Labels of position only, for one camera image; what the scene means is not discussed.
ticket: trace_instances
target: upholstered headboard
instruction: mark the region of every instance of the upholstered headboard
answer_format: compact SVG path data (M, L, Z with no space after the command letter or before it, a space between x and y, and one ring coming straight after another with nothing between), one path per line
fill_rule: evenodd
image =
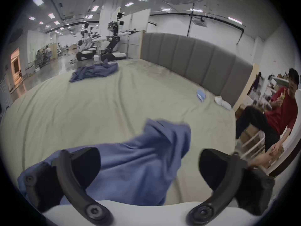
M164 66L234 106L252 65L214 44L169 33L144 33L140 58Z

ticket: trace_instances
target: humanoid robot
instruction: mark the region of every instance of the humanoid robot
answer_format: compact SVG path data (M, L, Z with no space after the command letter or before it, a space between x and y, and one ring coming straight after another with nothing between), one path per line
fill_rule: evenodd
M99 34L92 33L93 27L89 26L89 23L85 23L85 29L81 32L82 44L76 54L78 61L84 59L91 59L96 54L96 48L93 47L93 39L100 37Z
M126 54L118 51L113 51L113 48L120 41L120 37L131 35L133 33L139 32L136 29L124 31L122 32L122 27L124 25L123 21L119 21L123 17L124 13L117 13L117 21L111 21L108 25L108 30L113 33L113 36L107 36L107 40L110 41L109 45L105 48L101 53L101 60L104 61L108 59L108 61L112 60L121 60L126 59Z

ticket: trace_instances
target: blue cloth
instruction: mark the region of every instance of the blue cloth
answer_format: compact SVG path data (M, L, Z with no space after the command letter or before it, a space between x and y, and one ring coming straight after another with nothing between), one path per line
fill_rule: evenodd
M94 145L100 152L101 169L86 189L94 200L111 200L132 205L163 205L171 182L190 145L190 127L166 121L148 120L140 136L125 143ZM67 149L70 153L87 146ZM51 163L60 151L46 160ZM26 197L24 176L38 164L20 174L18 185ZM64 196L61 204L70 204Z
M106 77L117 70L117 62L108 64L108 60L105 59L104 62L100 64L78 67L76 71L72 73L71 79L69 81L74 82L83 80L85 78Z

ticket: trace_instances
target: man's hand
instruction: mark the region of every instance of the man's hand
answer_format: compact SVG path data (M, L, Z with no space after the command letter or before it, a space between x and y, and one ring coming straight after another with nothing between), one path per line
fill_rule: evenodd
M276 142L274 145L272 145L270 156L275 156L278 153L280 147L281 147L281 143L279 142Z
M283 99L281 97L278 97L276 100L277 107L281 107L282 103L283 103Z

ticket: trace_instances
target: white sock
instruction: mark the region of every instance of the white sock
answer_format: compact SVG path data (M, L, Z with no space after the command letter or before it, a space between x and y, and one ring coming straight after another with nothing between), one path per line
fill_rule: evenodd
M227 110L231 110L231 105L224 101L223 98L221 96L216 96L214 98L215 103L217 103L218 105L221 105L222 107L226 108Z

